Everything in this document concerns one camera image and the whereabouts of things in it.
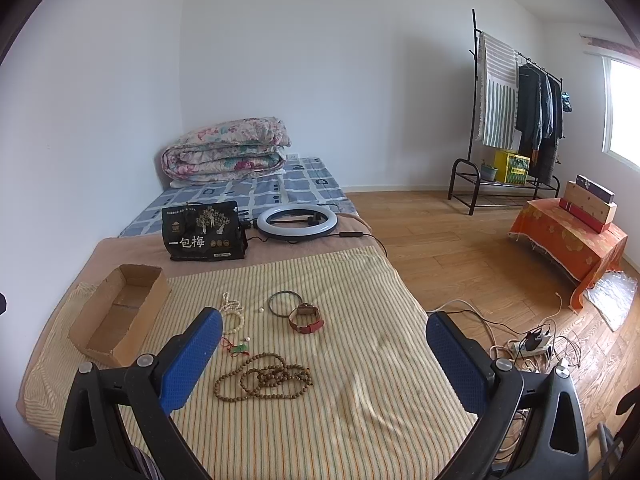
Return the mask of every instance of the plastic bag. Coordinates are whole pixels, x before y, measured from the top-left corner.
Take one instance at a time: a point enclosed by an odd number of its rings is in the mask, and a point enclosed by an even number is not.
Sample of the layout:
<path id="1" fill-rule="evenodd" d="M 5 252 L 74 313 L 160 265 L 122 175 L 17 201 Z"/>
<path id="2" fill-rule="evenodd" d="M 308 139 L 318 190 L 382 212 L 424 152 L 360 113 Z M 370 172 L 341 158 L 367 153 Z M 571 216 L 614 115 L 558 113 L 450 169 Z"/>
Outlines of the plastic bag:
<path id="1" fill-rule="evenodd" d="M 624 272 L 605 272 L 585 294 L 600 311 L 609 328 L 615 332 L 625 322 L 636 295 L 636 288 L 638 280 Z"/>

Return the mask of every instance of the black metal rack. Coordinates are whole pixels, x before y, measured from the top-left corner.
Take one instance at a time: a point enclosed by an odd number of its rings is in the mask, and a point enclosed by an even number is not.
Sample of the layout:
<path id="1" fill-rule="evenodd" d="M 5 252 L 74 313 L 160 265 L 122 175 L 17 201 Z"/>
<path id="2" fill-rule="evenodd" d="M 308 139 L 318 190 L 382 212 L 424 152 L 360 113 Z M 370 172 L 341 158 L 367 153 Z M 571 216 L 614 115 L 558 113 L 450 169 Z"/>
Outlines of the black metal rack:
<path id="1" fill-rule="evenodd" d="M 473 108 L 473 116 L 471 118 L 471 133 L 469 135 L 469 149 L 466 152 L 466 158 L 458 158 L 451 168 L 451 180 L 449 182 L 449 195 L 448 199 L 451 200 L 455 198 L 459 200 L 464 205 L 469 208 L 469 215 L 471 216 L 476 207 L 521 207 L 522 203 L 477 203 L 478 197 L 487 197 L 487 198 L 527 198 L 527 199 L 535 199 L 538 197 L 538 192 L 540 190 L 553 191 L 556 194 L 556 198 L 558 198 L 558 194 L 560 193 L 560 181 L 558 178 L 553 175 L 553 180 L 556 181 L 556 186 L 550 186 L 549 184 L 544 184 L 540 182 L 537 178 L 528 178 L 526 184 L 504 184 L 502 182 L 496 182 L 494 180 L 485 180 L 480 176 L 480 170 L 478 166 L 471 162 L 471 149 L 474 143 L 474 126 L 476 124 L 476 108 L 478 104 L 478 34 L 482 33 L 482 30 L 478 28 L 476 25 L 476 10 L 472 9 L 471 13 L 474 19 L 474 50 L 469 50 L 474 57 L 476 62 L 475 68 L 475 80 L 474 80 L 474 108 Z M 524 56 L 517 52 L 518 56 L 522 59 L 525 59 L 527 62 L 535 65 L 539 70 L 542 70 L 546 75 L 552 77 L 556 81 L 560 83 L 560 88 L 562 89 L 562 78 L 557 78 L 553 74 L 549 73 L 543 67 L 534 62 L 530 57 Z M 473 173 L 464 173 L 463 171 L 458 171 L 458 165 L 460 163 L 468 165 L 474 172 Z M 474 185 L 473 193 L 454 193 L 453 186 L 456 181 L 456 177 L 460 177 L 467 182 L 470 182 Z M 532 189 L 533 195 L 529 196 L 526 194 L 480 194 L 481 186 L 492 186 L 492 187 L 505 187 L 505 188 L 517 188 L 517 189 Z M 471 202 L 467 202 L 463 197 L 471 197 Z"/>

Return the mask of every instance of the window frame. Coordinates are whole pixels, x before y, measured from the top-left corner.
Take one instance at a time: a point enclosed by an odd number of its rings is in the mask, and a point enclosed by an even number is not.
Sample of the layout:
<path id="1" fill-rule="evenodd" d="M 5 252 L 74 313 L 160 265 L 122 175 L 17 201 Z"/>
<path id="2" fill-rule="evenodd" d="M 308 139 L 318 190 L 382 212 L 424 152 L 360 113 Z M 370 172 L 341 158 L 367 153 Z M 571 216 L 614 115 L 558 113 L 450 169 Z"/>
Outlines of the window frame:
<path id="1" fill-rule="evenodd" d="M 611 61 L 623 63 L 640 70 L 640 67 L 633 63 L 615 57 L 602 56 L 602 66 L 604 68 L 604 89 L 605 89 L 605 113 L 604 113 L 604 135 L 602 139 L 602 152 L 615 158 L 617 161 L 629 166 L 633 170 L 640 172 L 640 166 L 623 155 L 611 150 L 611 137 L 613 128 L 613 102 L 611 97 Z"/>

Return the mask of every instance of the beige blanket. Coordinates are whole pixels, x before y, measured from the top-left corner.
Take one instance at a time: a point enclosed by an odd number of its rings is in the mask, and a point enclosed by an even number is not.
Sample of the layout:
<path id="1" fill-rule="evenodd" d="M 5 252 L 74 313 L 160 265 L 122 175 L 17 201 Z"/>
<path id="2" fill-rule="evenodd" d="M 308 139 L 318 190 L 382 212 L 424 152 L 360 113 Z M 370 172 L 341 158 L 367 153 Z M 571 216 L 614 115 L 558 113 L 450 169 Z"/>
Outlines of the beige blanket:
<path id="1" fill-rule="evenodd" d="M 252 353 L 277 352 L 309 366 L 314 380 L 295 400 L 221 402 L 212 384 L 241 358 L 218 349 L 185 407 L 172 414 L 213 478 L 434 478 L 476 420 L 425 342 L 424 311 L 373 247 L 182 276 L 170 285 L 143 352 L 157 353 L 228 291 L 246 308 L 235 339 L 248 335 Z M 297 334 L 286 319 L 258 310 L 285 288 L 322 309 L 321 330 Z M 26 418 L 52 436 L 86 359 L 66 334 L 92 290 L 80 285 L 70 295 L 26 378 Z M 224 392 L 236 388 L 229 380 Z M 128 409 L 124 421 L 143 447 Z"/>
<path id="2" fill-rule="evenodd" d="M 335 232 L 340 231 L 362 231 L 370 234 L 369 226 L 354 215 L 348 213 L 338 213 L 338 225 Z M 248 230 L 246 232 L 248 238 L 259 236 L 256 230 Z M 58 306 L 54 309 L 45 325 L 33 353 L 24 372 L 22 383 L 20 384 L 20 394 L 16 408 L 22 416 L 24 411 L 24 383 L 31 373 L 34 363 L 40 357 L 44 342 L 49 335 L 49 331 L 69 297 L 72 290 L 79 283 L 100 283 L 107 275 L 120 264 L 141 264 L 162 267 L 164 274 L 168 278 L 174 276 L 185 276 L 187 274 L 197 274 L 199 272 L 207 272 L 209 270 L 219 269 L 235 269 L 236 267 L 248 267 L 256 264 L 265 264 L 268 262 L 277 262 L 279 260 L 287 260 L 289 258 L 298 258 L 300 256 L 310 256 L 312 254 L 329 253 L 332 251 L 340 251 L 351 247 L 369 247 L 377 246 L 373 238 L 367 236 L 362 238 L 340 238 L 337 236 L 316 238 L 308 242 L 299 244 L 287 244 L 277 240 L 269 240 L 262 243 L 257 238 L 249 241 L 249 248 L 246 251 L 244 260 L 226 260 L 224 262 L 174 262 L 169 258 L 169 253 L 164 248 L 161 234 L 152 234 L 144 236 L 131 236 L 124 238 L 105 238 L 96 246 L 94 253 L 91 255 L 87 263 L 84 265 L 80 274 L 74 282 L 69 286 L 66 294 L 60 299 Z"/>

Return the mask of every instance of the blue checkered bed sheet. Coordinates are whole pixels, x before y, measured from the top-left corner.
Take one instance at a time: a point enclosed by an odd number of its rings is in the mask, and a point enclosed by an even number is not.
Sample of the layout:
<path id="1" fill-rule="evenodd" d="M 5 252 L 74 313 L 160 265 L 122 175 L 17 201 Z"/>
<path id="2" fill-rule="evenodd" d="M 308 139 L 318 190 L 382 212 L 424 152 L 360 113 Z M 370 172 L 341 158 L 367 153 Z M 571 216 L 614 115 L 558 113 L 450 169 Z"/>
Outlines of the blue checkered bed sheet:
<path id="1" fill-rule="evenodd" d="M 253 219 L 278 204 L 317 204 L 334 212 L 356 214 L 353 203 L 319 158 L 288 160 L 285 173 L 231 182 L 216 182 L 205 186 L 169 188 L 156 198 L 120 236 L 136 236 L 162 229 L 163 207 L 187 202 L 211 204 L 235 200 L 240 218 Z"/>

